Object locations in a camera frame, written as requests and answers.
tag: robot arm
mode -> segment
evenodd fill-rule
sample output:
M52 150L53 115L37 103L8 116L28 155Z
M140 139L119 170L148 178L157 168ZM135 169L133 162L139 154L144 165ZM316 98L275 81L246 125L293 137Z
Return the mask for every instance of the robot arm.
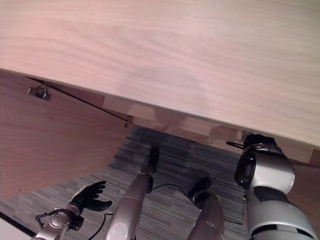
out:
M251 240L318 240L305 214L287 199L295 173L273 138L246 137L234 179L245 189Z
M84 208L92 211L104 211L112 205L112 201L100 201L96 198L103 192L105 181L94 183L80 189L64 209L36 216L41 226L41 231L31 240L61 240L68 230L78 231L84 218L81 213ZM53 215L49 223L43 228L40 218Z

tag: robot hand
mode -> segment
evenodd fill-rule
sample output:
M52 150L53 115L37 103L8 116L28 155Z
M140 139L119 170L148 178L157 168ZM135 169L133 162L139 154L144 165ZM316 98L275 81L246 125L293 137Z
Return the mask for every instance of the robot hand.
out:
M92 211L104 211L112 205L112 201L97 200L103 192L106 181L100 181L80 189L63 209L55 209L49 213L36 216L41 231L32 240L61 240L68 230L78 231L84 218L81 213L84 208ZM43 227L41 218L51 216L49 223Z
M106 181L100 181L90 186L80 189L72 198L69 205L75 206L79 209L81 215L84 208L101 212L108 209L112 205L112 201L97 200L99 194L103 192Z

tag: silver robot leg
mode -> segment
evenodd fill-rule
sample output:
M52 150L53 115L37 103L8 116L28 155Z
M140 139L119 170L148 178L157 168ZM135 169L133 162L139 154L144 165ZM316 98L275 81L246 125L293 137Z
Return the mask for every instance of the silver robot leg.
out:
M223 240L225 218L215 195L205 202L187 240Z

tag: wooden panel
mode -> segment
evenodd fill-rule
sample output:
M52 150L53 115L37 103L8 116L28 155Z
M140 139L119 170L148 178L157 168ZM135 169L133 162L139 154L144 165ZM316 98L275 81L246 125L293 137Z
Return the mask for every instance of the wooden panel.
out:
M312 154L312 157L311 157L311 161L310 161L310 165L320 168L320 151L319 150L314 150L313 151L313 154Z
M143 126L149 129L154 129L166 134L171 134L180 138L188 139L201 144L206 144L216 148L224 149L230 152L241 154L243 151L239 148L229 146L226 144L226 140L217 139L214 137L209 137L206 135L198 134L196 132L187 131L181 128L176 128L174 126L163 125L158 122L152 122L143 118L134 117L132 119L133 124Z
M0 72L1 198L99 171L130 128L58 91L50 101L27 95L37 82Z
M320 147L318 0L1 0L0 68Z
M295 182L288 199L307 215L320 236L320 168L294 165Z
M243 131L234 127L198 119L160 107L137 103L117 96L106 95L102 107L135 116L132 122L143 127L231 152L242 153L238 148L226 145L226 141L242 143ZM310 162L314 152L312 147L279 137L276 138L276 142L288 158L303 163Z
M82 89L78 89L78 88L74 88L74 87L70 87L70 86L65 86L62 84L57 84L57 83L47 83L48 85L58 88L72 96L75 96L77 98L80 98L90 104L93 104L94 106L98 107L98 108L102 108L102 103L105 99L104 95L101 94L97 94L91 91L87 91L87 90L82 90ZM123 114L120 112L116 112L116 111L112 111L110 109L108 109L108 111L120 118L123 119L128 119L128 115L127 114Z

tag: gray striped carpet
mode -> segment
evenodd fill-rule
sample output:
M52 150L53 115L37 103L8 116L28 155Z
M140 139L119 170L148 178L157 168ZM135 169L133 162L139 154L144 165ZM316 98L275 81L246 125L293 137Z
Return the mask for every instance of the gray striped carpet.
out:
M126 137L111 164L90 176L74 179L25 195L0 202L0 211L17 222L39 231L35 215L49 212L56 207L63 208L73 194L83 185L106 180L106 189L101 195L105 201L115 204L107 210L114 211L121 196L136 177L141 166L147 161L151 144L158 145L160 160L154 174L154 186L172 183L187 192L200 178L210 177L209 192L220 197L227 220L241 222L245 203L243 190L234 182L234 171L239 155L211 146L201 145L183 138L136 126ZM199 210L177 189L164 186L147 195L137 240L186 240ZM80 231L70 231L65 240L87 240L103 221L102 212L84 210L85 221ZM94 238L106 238L105 226ZM245 240L247 234L241 225L225 223L226 240Z

